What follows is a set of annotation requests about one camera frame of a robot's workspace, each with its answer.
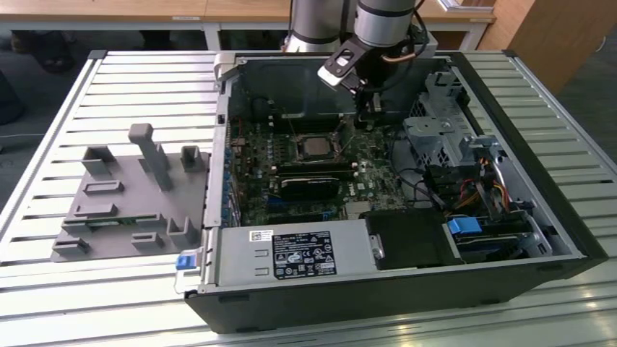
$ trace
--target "table leg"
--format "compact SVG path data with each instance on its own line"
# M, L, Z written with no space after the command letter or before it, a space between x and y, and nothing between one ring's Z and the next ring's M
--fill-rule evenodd
M487 23L473 23L461 42L461 51L475 51L479 48L480 40L483 40L483 35L487 31L487 26Z
M221 50L221 39L219 37L220 30L221 26L219 23L204 23L205 43L208 44L209 51Z

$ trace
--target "blue latch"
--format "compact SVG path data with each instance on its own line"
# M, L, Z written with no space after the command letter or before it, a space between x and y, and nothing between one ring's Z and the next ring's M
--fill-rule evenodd
M182 254L176 260L176 270L192 270L197 268L197 255Z
M448 222L452 234L475 234L481 233L479 220L475 217L453 218Z

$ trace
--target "power supply label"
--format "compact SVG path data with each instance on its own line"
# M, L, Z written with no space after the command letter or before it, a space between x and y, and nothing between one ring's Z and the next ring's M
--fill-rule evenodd
M279 280L336 275L329 231L272 235L273 276Z

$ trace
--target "metal rail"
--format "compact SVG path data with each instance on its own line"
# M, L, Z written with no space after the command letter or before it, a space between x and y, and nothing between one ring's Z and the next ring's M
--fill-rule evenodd
M0 346L572 346L617 338L616 167L525 66L467 54L612 259L511 302L373 320L217 335L174 291L176 256L51 263L87 145L138 153L134 122L166 152L211 150L209 52L110 52L88 60L0 218ZM473 110L487 133L491 125ZM187 278L199 282L197 274Z

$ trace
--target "wooden desk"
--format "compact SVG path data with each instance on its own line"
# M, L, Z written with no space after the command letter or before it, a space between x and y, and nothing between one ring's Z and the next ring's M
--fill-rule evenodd
M204 32L208 48L220 50L221 30L287 30L291 0L208 0ZM496 17L488 13L447 12L437 0L427 0L420 8L431 33L440 40L441 33L463 33L460 48L475 50L487 25Z
M0 25L24 30L199 30L207 1L0 0Z

